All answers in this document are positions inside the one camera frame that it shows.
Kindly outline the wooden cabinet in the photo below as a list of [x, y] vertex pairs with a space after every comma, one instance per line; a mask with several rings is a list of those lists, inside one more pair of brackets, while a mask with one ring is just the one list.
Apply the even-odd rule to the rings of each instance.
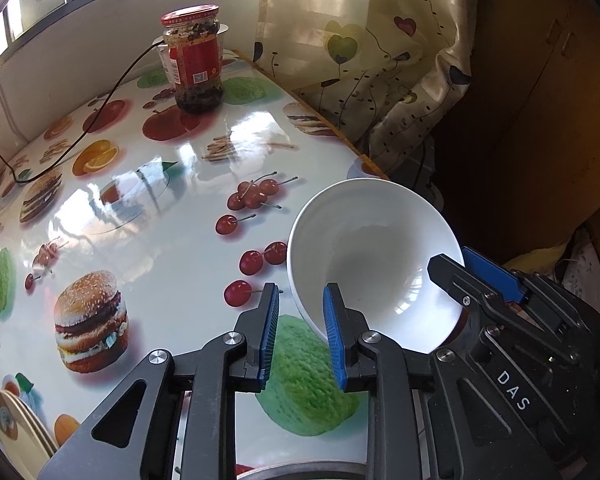
[[500, 258], [562, 242], [600, 208], [600, 10], [479, 0], [467, 96], [486, 160], [484, 234]]

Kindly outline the fruit print tablecloth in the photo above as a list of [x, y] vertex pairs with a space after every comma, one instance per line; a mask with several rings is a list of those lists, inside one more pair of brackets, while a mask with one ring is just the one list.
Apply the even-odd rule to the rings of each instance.
[[300, 129], [306, 109], [233, 53], [223, 79], [227, 102], [193, 118], [161, 84], [124, 84], [20, 155], [27, 174], [76, 144], [46, 178], [0, 179], [0, 390], [57, 445], [151, 350], [234, 325], [224, 290], [244, 252], [286, 240], [324, 188], [380, 179], [329, 126]]

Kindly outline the white bowl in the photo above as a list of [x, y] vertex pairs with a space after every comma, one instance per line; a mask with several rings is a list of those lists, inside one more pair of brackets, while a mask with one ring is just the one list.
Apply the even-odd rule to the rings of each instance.
[[429, 260], [464, 260], [439, 211], [404, 186], [355, 178], [314, 195], [288, 240], [287, 273], [301, 317], [325, 338], [323, 289], [407, 350], [429, 353], [455, 330], [462, 308], [428, 275]]

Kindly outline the red lidded sauce jar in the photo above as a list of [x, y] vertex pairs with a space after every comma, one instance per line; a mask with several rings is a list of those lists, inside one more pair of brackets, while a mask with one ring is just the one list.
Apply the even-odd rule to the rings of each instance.
[[161, 18], [163, 40], [172, 64], [175, 101], [188, 114], [212, 110], [224, 96], [219, 10], [216, 4], [200, 4], [171, 11]]

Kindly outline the heart patterned curtain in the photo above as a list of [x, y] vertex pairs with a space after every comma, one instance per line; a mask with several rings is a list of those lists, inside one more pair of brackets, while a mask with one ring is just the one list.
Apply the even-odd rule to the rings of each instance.
[[258, 65], [391, 174], [471, 81], [477, 0], [260, 0]]

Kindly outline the beige plate with brown spot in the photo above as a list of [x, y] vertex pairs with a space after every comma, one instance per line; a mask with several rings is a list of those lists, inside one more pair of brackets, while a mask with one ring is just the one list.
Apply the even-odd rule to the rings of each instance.
[[32, 410], [8, 390], [0, 390], [0, 441], [12, 466], [36, 479], [58, 447]]

